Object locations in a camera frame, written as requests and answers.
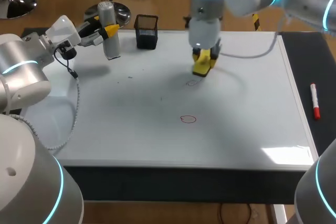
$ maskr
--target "yellow black warning tape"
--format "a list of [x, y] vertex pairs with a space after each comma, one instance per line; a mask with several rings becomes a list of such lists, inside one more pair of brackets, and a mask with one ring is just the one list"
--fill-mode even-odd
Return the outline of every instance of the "yellow black warning tape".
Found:
[[252, 18], [253, 18], [254, 29], [256, 31], [261, 31], [260, 22], [259, 22], [259, 15], [258, 14], [252, 14]]

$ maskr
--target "whiteboard surface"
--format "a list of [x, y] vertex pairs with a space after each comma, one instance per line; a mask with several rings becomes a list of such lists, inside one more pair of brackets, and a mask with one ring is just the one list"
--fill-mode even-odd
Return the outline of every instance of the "whiteboard surface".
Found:
[[[222, 52], [249, 56], [266, 51], [274, 33], [220, 36]], [[306, 170], [316, 160], [280, 36], [265, 57], [220, 56], [206, 78], [191, 74], [185, 31], [159, 31], [153, 51], [136, 48], [134, 31], [119, 31], [119, 38], [121, 58], [111, 61], [102, 45], [76, 47], [80, 110], [72, 139], [56, 154], [63, 165]], [[56, 116], [60, 107], [46, 113], [55, 92], [76, 101], [71, 76], [71, 85], [64, 80], [66, 69], [57, 62], [48, 67], [51, 102], [27, 111], [42, 142], [51, 132], [60, 138], [70, 130], [66, 113]]]

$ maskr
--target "red circle drawing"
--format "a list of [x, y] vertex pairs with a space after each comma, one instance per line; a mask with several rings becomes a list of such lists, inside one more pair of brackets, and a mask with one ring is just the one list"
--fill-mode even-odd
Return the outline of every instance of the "red circle drawing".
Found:
[[183, 123], [194, 123], [197, 121], [196, 117], [192, 115], [183, 115], [180, 118]]

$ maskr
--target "red marker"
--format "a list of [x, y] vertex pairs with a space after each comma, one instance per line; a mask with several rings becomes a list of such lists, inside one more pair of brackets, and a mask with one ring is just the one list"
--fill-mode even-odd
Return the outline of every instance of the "red marker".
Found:
[[321, 115], [320, 115], [319, 103], [317, 100], [316, 85], [314, 83], [310, 85], [310, 91], [311, 91], [311, 97], [313, 99], [314, 118], [315, 120], [318, 120], [321, 118]]

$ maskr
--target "black wire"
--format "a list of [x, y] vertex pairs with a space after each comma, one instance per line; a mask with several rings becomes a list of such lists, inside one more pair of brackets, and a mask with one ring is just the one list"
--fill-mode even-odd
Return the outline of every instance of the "black wire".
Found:
[[62, 62], [60, 62], [60, 60], [59, 59], [57, 59], [57, 57], [56, 57], [56, 52], [57, 52], [57, 49], [58, 49], [59, 47], [56, 47], [55, 48], [55, 50], [54, 50], [54, 58], [55, 58], [55, 60], [57, 60], [61, 65], [63, 65], [63, 66], [65, 66], [67, 69], [68, 69], [68, 71], [69, 71], [69, 66], [67, 66], [67, 65], [65, 65], [65, 64], [63, 64]]
[[[251, 207], [250, 204], [246, 204], [246, 205], [247, 205], [248, 210], [250, 212], [249, 217], [248, 217], [247, 222], [246, 222], [246, 224], [248, 224], [251, 221], [251, 218], [252, 218], [252, 207]], [[223, 216], [222, 216], [222, 207], [223, 207], [223, 203], [220, 203], [218, 205], [218, 211], [217, 211], [217, 216], [218, 216], [218, 220], [219, 220], [220, 224], [224, 224]]]
[[218, 211], [217, 211], [217, 216], [218, 216], [218, 220], [220, 224], [224, 224], [223, 222], [223, 216], [222, 216], [222, 207], [223, 207], [223, 203], [220, 203], [218, 205]]
[[246, 222], [246, 224], [248, 224], [252, 218], [252, 207], [250, 204], [246, 204], [246, 205], [248, 207], [248, 210], [250, 211], [250, 216], [248, 217], [247, 222]]
[[76, 73], [76, 71], [74, 71], [74, 70], [72, 70], [71, 68], [69, 68], [69, 60], [67, 60], [67, 64], [65, 65], [65, 64], [63, 64], [62, 62], [60, 62], [59, 59], [57, 59], [57, 57], [56, 57], [56, 51], [57, 51], [57, 49], [59, 49], [59, 48], [62, 48], [62, 46], [58, 45], [58, 46], [55, 48], [55, 50], [54, 50], [54, 58], [55, 58], [61, 65], [63, 65], [64, 67], [67, 68], [69, 74], [71, 74], [72, 77], [74, 77], [75, 79], [77, 79], [77, 78], [78, 78], [78, 74]]

